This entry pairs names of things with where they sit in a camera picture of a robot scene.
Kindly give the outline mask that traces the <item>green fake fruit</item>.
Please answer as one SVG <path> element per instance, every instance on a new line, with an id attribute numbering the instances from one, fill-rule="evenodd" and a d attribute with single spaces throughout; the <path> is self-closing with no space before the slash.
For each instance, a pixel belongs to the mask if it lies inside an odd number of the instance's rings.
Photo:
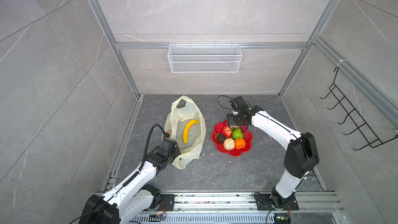
<path id="1" fill-rule="evenodd" d="M 244 134 L 241 129 L 236 129 L 232 133 L 232 139 L 237 140 L 237 139 L 243 139 Z"/>

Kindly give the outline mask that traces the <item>red flower-shaped plastic bowl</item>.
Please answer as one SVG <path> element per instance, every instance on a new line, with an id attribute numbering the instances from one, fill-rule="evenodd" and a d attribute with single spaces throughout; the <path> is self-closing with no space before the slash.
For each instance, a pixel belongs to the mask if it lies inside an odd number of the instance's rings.
<path id="1" fill-rule="evenodd" d="M 218 139 L 217 139 L 217 135 L 222 133 L 222 129 L 227 126 L 227 121 L 225 120 L 224 122 L 219 122 L 214 126 L 214 132 L 211 135 L 211 139 L 212 141 L 216 144 L 217 149 L 221 152 L 221 153 L 228 153 L 229 155 L 233 156 L 233 157 L 239 157 L 240 155 L 242 155 L 245 152 L 248 152 L 251 150 L 252 148 L 252 140 L 253 140 L 253 134 L 251 131 L 247 130 L 247 127 L 241 127 L 242 131 L 243 131 L 243 139 L 245 140 L 245 147 L 237 149 L 234 148 L 232 150 L 226 150 L 223 146 L 223 144 L 221 144 Z"/>

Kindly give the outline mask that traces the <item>red fake apple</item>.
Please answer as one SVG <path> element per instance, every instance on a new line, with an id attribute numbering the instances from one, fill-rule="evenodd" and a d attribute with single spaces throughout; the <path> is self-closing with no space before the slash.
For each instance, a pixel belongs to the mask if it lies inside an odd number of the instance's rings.
<path id="1" fill-rule="evenodd" d="M 223 134 L 226 138 L 230 138 L 233 134 L 233 130 L 226 125 L 221 129 L 220 133 Z"/>

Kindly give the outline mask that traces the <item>beige fake round fruit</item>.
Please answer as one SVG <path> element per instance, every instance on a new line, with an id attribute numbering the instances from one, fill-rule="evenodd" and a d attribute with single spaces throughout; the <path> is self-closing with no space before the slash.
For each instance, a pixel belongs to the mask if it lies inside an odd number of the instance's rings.
<path id="1" fill-rule="evenodd" d="M 227 138 L 223 142 L 223 147 L 225 150 L 233 150 L 235 148 L 235 141 L 233 138 Z"/>

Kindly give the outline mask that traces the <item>yellow fake banana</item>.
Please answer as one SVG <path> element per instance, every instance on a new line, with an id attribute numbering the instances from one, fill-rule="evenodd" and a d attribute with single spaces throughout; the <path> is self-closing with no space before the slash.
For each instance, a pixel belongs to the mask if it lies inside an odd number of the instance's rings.
<path id="1" fill-rule="evenodd" d="M 196 123 L 200 123 L 200 121 L 199 121 L 199 120 L 193 119 L 193 120 L 190 120 L 190 121 L 186 124 L 186 126 L 185 126 L 185 128 L 184 128 L 184 131 L 183 131 L 183 142 L 184 142 L 185 144 L 188 142 L 188 135 L 189 135 L 189 131 L 190 131 L 191 127 L 192 127 L 193 125 L 195 125 Z"/>

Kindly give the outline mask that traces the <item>cream plastic bag orange print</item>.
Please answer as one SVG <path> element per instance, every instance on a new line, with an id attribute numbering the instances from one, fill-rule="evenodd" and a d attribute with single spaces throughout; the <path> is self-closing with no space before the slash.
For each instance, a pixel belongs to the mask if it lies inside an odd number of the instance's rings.
<path id="1" fill-rule="evenodd" d="M 192 120 L 197 120 L 198 123 L 189 128 L 187 141 L 184 142 L 185 127 Z M 206 124 L 199 107 L 191 98 L 183 95 L 172 103 L 171 112 L 166 118 L 164 129 L 177 142 L 181 152 L 173 160 L 172 166 L 183 170 L 188 163 L 200 157 L 205 140 Z"/>

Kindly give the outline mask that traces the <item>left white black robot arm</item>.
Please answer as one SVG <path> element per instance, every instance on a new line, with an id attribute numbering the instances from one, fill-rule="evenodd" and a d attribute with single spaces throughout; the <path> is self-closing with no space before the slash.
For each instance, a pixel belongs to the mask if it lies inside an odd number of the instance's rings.
<path id="1" fill-rule="evenodd" d="M 157 209 L 161 191 L 148 184 L 180 155 L 175 140 L 164 138 L 156 149 L 122 182 L 103 195 L 92 195 L 86 202 L 80 224 L 127 224 L 145 209 Z"/>

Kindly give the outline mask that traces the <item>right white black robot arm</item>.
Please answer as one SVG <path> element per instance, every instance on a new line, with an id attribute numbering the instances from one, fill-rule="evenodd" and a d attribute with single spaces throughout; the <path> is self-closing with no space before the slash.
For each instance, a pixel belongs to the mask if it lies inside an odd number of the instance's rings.
<path id="1" fill-rule="evenodd" d="M 274 140 L 285 150 L 285 171 L 272 189 L 269 202 L 274 209 L 283 209 L 292 201 L 303 179 L 319 163 L 315 138 L 312 134 L 300 133 L 282 124 L 263 108 L 246 102 L 242 96 L 230 98 L 232 114 L 227 114 L 227 124 L 238 127 L 252 125 Z"/>

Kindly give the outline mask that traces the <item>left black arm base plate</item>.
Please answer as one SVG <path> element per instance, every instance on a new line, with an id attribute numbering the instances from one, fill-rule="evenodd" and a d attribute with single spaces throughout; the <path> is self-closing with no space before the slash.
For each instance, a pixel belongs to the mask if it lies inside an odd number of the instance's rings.
<path id="1" fill-rule="evenodd" d="M 161 194 L 154 197 L 154 202 L 148 208 L 149 211 L 173 211 L 176 196 L 173 194 Z"/>

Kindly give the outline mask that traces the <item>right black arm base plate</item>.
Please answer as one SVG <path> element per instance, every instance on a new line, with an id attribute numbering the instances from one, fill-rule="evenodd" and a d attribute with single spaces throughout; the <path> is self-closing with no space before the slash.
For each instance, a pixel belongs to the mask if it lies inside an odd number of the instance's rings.
<path id="1" fill-rule="evenodd" d="M 299 206 L 295 197 L 295 194 L 289 198 L 282 198 L 277 193 L 275 194 L 261 194 L 255 192 L 253 194 L 255 198 L 255 203 L 259 211 L 269 211 L 269 210 L 283 210 L 283 211 L 298 211 Z"/>

